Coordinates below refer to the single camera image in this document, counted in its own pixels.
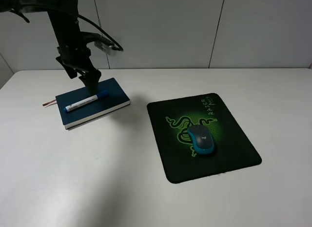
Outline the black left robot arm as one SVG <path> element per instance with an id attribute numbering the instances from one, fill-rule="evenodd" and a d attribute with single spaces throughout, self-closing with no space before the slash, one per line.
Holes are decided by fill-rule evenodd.
<path id="1" fill-rule="evenodd" d="M 91 95 L 98 92 L 101 72 L 93 66 L 87 44 L 100 35 L 80 30 L 78 0 L 0 0 L 0 10 L 14 13 L 26 22 L 29 20 L 25 13 L 47 12 L 58 42 L 56 60 L 71 79 L 78 77 Z"/>

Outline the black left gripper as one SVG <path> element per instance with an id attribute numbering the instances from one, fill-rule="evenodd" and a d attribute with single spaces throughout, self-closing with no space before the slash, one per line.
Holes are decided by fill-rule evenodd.
<path id="1" fill-rule="evenodd" d="M 59 56 L 56 60 L 73 79 L 80 74 L 79 79 L 84 83 L 89 93 L 98 93 L 98 82 L 101 72 L 94 67 L 90 60 L 90 51 L 82 37 L 78 10 L 56 9 L 47 11 L 53 31 L 58 42 Z"/>

